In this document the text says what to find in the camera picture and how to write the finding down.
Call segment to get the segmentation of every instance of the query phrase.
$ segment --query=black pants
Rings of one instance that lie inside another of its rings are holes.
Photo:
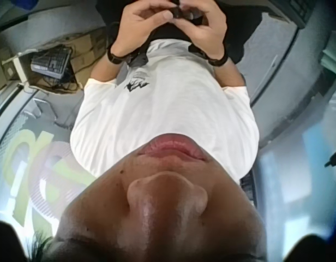
[[[134,0],[98,0],[96,9],[103,18],[110,39],[117,37],[118,25],[121,21],[124,7]],[[254,33],[262,20],[261,10],[255,7],[229,7],[219,3],[221,10],[227,16],[227,34],[224,44],[234,63],[241,61],[244,55],[244,44]],[[200,25],[202,20],[192,21]],[[179,39],[191,42],[189,37],[172,24],[159,27],[152,37],[157,39]]]

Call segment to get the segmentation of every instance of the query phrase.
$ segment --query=white t-shirt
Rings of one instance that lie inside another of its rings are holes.
[[[89,79],[71,134],[77,161],[99,177],[128,153],[166,133],[194,139],[235,181],[251,169],[259,130],[246,87],[221,88],[189,43],[156,40],[149,62],[125,80]]]

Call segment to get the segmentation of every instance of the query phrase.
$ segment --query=person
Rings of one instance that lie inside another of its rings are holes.
[[[259,131],[245,82],[223,39],[214,0],[181,0],[203,24],[173,18],[167,0],[127,5],[119,32],[85,87],[71,134],[97,179],[64,211],[40,261],[266,261],[260,215],[239,186]],[[156,39],[148,63],[117,76],[124,58],[162,25],[189,42]]]

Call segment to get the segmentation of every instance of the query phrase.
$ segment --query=hand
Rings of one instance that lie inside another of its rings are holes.
[[[169,0],[138,0],[123,10],[119,32],[111,53],[124,57],[142,46],[151,32],[173,19]]]
[[[195,26],[185,19],[174,19],[180,28],[211,59],[224,56],[224,37],[227,31],[226,16],[214,0],[181,0],[181,8],[198,8],[204,13],[203,25]]]

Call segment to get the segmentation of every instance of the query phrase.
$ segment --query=mouth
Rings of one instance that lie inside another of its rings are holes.
[[[206,161],[207,157],[199,145],[191,138],[179,134],[165,134],[152,139],[139,155],[154,158],[176,156],[182,161]]]

